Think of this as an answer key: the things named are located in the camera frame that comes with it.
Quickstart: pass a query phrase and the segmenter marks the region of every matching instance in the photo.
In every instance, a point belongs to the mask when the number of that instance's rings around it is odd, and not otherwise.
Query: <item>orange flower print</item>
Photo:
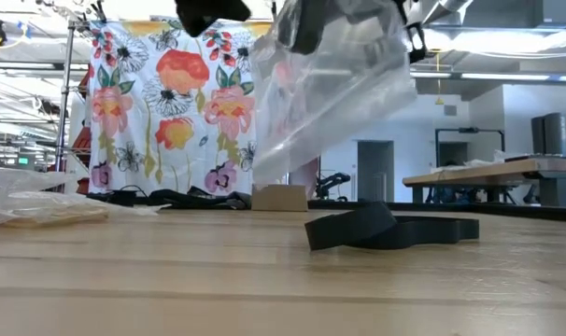
[[[191,89],[200,90],[210,75],[199,54],[174,49],[165,52],[156,70],[165,88],[179,94],[188,94]]]
[[[229,140],[235,140],[239,131],[247,133],[252,121],[254,98],[244,95],[239,86],[212,91],[211,100],[205,105],[205,119],[209,124],[218,124],[220,131]]]
[[[159,131],[156,132],[156,141],[167,149],[183,149],[193,137],[193,123],[189,118],[175,118],[161,120]]]
[[[92,98],[92,120],[99,122],[107,137],[127,127],[127,111],[132,108],[132,98],[122,95],[119,86],[94,90]]]

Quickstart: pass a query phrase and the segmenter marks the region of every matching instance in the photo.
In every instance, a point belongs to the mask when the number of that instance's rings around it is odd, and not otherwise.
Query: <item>wooden workbench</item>
[[[327,214],[0,229],[0,336],[566,336],[566,223],[462,215],[480,241],[310,253]]]
[[[407,177],[403,179],[403,184],[412,188],[413,202],[422,203],[424,188],[454,186],[497,191],[504,187],[530,184],[533,180],[539,181],[542,205],[566,207],[566,159],[527,159],[446,170]]]

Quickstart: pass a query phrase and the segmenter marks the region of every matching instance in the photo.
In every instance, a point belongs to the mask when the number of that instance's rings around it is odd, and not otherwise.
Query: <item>ceiling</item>
[[[281,8],[284,0],[277,0]],[[420,71],[436,71],[437,69],[448,72],[559,72],[566,74],[566,57],[551,58],[544,60],[516,59],[511,55],[506,58],[493,54],[492,57],[481,55],[479,52],[465,51],[476,49],[478,46],[497,46],[497,48],[513,47],[513,42],[502,42],[496,37],[474,39],[480,33],[503,32],[512,35],[520,41],[526,36],[547,36],[563,30],[558,26],[534,25],[535,14],[531,8],[539,2],[547,0],[474,0],[467,9],[462,26],[450,26],[443,24],[433,25],[427,32],[427,43],[437,44],[443,39],[457,41],[460,45],[469,46],[462,50],[450,50],[438,53],[430,59],[414,64],[414,68]],[[19,22],[28,21],[31,31],[24,42],[10,49],[0,49],[0,61],[8,62],[39,62],[57,63],[64,62],[67,40],[67,21],[70,15],[86,12],[89,0],[55,0],[58,7],[47,7],[37,5],[35,0],[4,0],[0,1],[0,19],[5,22],[5,31],[11,41],[19,40],[22,31],[18,27]],[[270,0],[245,0],[252,10],[252,17],[256,20],[270,20]],[[131,0],[124,5],[123,0],[105,0],[104,12],[110,20],[147,20],[149,15],[173,17],[175,4],[173,0]],[[85,64],[90,59],[91,42],[82,37],[74,41],[73,63]],[[78,84],[83,77],[84,71],[72,73],[70,86]],[[0,74],[0,119],[17,120],[49,120],[56,119],[49,115],[39,114],[36,110],[36,101],[33,97],[43,97],[49,101],[59,104],[61,101],[61,86],[63,72],[40,71],[32,72],[24,76],[23,72],[17,71],[13,74]],[[417,88],[420,93],[443,93],[460,94],[464,100],[492,89],[501,84],[496,81],[472,81],[472,80],[439,80],[419,78]],[[0,134],[3,137],[24,135],[51,140],[56,132],[56,125],[52,123],[6,123],[0,125]]]

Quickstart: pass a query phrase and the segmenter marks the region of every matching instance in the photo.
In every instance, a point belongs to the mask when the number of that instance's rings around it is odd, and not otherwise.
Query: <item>wooden table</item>
[[[566,223],[452,214],[480,241],[310,253],[328,214],[0,229],[0,336],[566,336]]]
[[[541,205],[566,206],[566,159],[526,159],[497,163],[484,167],[443,171],[434,174],[407,177],[406,187],[412,188],[413,202],[422,203],[424,188],[465,187],[495,191],[538,180]]]

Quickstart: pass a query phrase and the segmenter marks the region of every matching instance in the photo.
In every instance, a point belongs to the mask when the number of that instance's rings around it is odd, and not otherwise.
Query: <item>plastic bag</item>
[[[0,224],[21,228],[56,226],[101,221],[110,215],[152,216],[160,209],[127,208],[79,194],[38,191],[76,180],[76,176],[65,173],[0,168]]]
[[[417,96],[407,35],[393,2],[319,0],[326,4],[320,13],[324,30],[316,50],[304,55],[291,52],[305,50],[305,41],[296,40],[298,27],[311,24],[308,14],[318,16],[302,1],[288,0],[249,53],[257,97],[253,174],[259,184],[312,161]]]

